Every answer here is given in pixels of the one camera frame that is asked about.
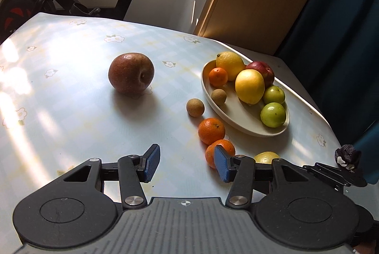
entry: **blue gripper pad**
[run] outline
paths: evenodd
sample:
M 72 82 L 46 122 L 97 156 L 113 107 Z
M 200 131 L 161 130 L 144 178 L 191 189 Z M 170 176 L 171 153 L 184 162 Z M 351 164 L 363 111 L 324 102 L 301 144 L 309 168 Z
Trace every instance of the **blue gripper pad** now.
M 215 147 L 215 166 L 223 182 L 230 182 L 228 163 L 226 157 L 223 155 L 222 151 Z
M 156 146 L 154 151 L 151 153 L 150 157 L 146 160 L 146 169 L 144 171 L 145 182 L 152 180 L 155 171 L 157 170 L 159 161 L 161 159 L 161 149 L 159 146 Z

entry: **flower pattern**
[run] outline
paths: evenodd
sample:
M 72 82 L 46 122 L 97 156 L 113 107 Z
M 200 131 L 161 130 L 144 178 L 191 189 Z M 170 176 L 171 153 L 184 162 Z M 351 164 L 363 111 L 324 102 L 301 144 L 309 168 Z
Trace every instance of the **flower pattern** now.
M 137 100 L 141 98 L 143 95 L 151 95 L 153 93 L 153 87 L 151 85 L 147 86 L 147 88 L 143 91 L 141 95 L 135 95 L 135 96 L 127 96 L 129 98 L 132 98 L 134 100 Z
M 28 112 L 26 112 L 25 108 L 20 108 L 16 111 L 16 114 L 3 119 L 3 126 L 7 129 L 13 128 L 17 125 L 23 126 L 25 125 L 24 119 Z
M 162 61 L 166 67 L 173 68 L 176 66 L 175 62 Z
M 74 21 L 71 21 L 70 22 L 70 25 L 82 25 L 82 24 L 86 24 L 87 21 L 85 20 L 74 20 Z
M 317 139 L 318 144 L 319 144 L 321 147 L 325 147 L 325 146 L 326 146 L 326 141 L 324 140 L 324 137 L 323 137 L 321 134 L 319 134 L 319 135 L 316 137 L 316 139 Z
M 117 35 L 112 35 L 112 36 L 105 36 L 104 41 L 106 42 L 118 42 L 121 43 L 124 41 L 124 37 L 117 36 Z
M 56 171 L 58 176 L 62 176 L 63 174 L 67 173 L 68 171 L 71 171 L 75 166 L 74 165 L 71 165 L 67 171 Z
M 184 36 L 183 39 L 191 43 L 200 43 L 198 38 L 195 38 L 195 37 Z
M 49 69 L 45 72 L 45 78 L 52 77 L 54 74 L 56 74 L 58 70 L 55 69 Z

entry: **oval plate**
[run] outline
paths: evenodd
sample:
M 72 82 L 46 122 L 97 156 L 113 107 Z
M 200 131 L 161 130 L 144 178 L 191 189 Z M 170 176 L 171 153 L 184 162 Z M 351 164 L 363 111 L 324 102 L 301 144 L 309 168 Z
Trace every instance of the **oval plate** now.
M 217 88 L 211 86 L 208 75 L 215 67 L 215 60 L 204 66 L 201 75 L 201 86 L 208 103 L 223 120 L 243 133 L 259 137 L 276 136 L 287 129 L 289 125 L 289 111 L 285 102 L 283 103 L 287 115 L 285 123 L 278 128 L 266 127 L 260 120 L 260 111 L 265 106 L 263 100 L 260 100 L 255 105 L 249 105 L 242 102 L 236 95 L 234 82 L 228 82 L 226 85 L 220 87 L 220 89 L 223 89 L 227 95 L 225 103 L 221 106 L 214 103 L 211 99 L 211 93 Z

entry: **bike wheel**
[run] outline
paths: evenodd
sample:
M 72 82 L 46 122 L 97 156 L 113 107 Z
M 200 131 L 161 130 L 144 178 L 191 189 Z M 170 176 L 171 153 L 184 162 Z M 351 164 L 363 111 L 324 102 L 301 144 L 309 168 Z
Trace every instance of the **bike wheel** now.
M 0 3 L 0 43 L 3 43 L 12 33 L 32 16 L 37 0 L 2 0 Z M 55 14 L 52 0 L 46 0 L 41 12 Z

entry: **fabric cloth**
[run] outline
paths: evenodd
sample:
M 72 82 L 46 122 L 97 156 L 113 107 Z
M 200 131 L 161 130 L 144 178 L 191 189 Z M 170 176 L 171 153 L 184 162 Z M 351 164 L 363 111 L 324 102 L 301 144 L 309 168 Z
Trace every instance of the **fabric cloth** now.
M 314 99 L 341 145 L 355 144 L 379 119 L 378 17 L 379 0 L 308 0 L 275 54 Z
M 340 167 L 351 171 L 358 168 L 361 152 L 355 150 L 353 145 L 343 145 L 335 151 L 334 158 Z

